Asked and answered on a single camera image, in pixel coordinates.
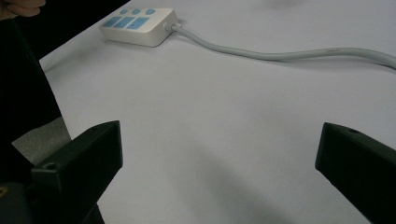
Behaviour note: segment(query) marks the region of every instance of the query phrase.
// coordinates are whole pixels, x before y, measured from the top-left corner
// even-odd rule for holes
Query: power strip switch
[[[172,8],[126,7],[100,24],[99,30],[108,40],[157,47],[172,33],[164,29],[165,23],[178,23]]]

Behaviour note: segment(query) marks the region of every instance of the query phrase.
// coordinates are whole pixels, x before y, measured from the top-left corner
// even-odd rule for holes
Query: gray cable
[[[396,57],[388,55],[386,53],[370,50],[370,49],[356,49],[356,48],[336,48],[336,49],[314,49],[299,52],[289,53],[260,53],[245,49],[234,49],[223,47],[215,44],[208,43],[200,37],[190,33],[189,31],[180,27],[180,25],[165,24],[166,31],[178,32],[180,35],[187,37],[188,39],[196,42],[197,44],[214,51],[238,55],[242,57],[264,60],[264,61],[286,61],[296,59],[307,59],[327,56],[355,56],[366,59],[371,59],[379,63],[383,63],[392,68],[396,68]]]

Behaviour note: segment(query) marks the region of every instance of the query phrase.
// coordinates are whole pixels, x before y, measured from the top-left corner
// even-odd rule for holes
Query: white table surface
[[[396,55],[393,0],[135,0],[229,47]],[[147,48],[98,26],[40,63],[72,138],[119,120],[124,165],[101,197],[108,224],[369,223],[315,169],[324,122],[396,148],[396,72],[354,57],[275,63],[180,35]]]

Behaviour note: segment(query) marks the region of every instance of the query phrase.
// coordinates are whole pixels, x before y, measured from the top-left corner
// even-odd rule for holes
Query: white power strip
[[[370,49],[333,48],[287,53],[263,53],[211,44],[181,28],[172,8],[121,8],[109,20],[103,22],[99,29],[108,40],[148,47],[160,45],[172,32],[176,32],[207,49],[264,61],[280,62],[325,56],[355,56],[396,68],[396,57]]]
[[[166,31],[166,23],[177,24],[172,8],[121,8],[99,29],[108,40],[156,47],[172,32]]]

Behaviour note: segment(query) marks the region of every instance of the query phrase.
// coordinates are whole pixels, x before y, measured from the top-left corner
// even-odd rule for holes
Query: screw hole
[[[353,129],[349,129],[349,132],[350,132],[350,133],[359,133],[358,131],[353,130]]]
[[[47,170],[56,170],[57,168],[58,168],[58,165],[54,162],[44,165],[44,169],[47,169]]]

